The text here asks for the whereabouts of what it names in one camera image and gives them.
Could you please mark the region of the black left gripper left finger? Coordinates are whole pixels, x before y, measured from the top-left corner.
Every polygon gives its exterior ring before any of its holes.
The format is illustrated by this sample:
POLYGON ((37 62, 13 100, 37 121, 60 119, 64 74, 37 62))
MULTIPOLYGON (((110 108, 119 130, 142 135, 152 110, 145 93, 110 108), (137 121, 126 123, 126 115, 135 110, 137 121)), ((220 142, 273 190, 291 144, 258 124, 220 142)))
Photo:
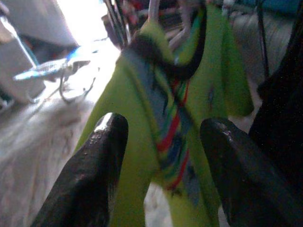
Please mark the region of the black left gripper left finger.
POLYGON ((127 139, 124 116, 102 116, 65 164, 32 226, 109 226, 127 139))

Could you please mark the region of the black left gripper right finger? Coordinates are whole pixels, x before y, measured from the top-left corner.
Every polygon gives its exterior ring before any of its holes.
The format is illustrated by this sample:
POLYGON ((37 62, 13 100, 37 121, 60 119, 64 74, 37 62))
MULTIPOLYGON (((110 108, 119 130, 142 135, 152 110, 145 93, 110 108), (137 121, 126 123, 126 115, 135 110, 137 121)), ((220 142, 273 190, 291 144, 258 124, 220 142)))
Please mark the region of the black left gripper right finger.
POLYGON ((225 118, 208 118, 200 140, 231 227, 300 227, 303 195, 249 135, 225 118))

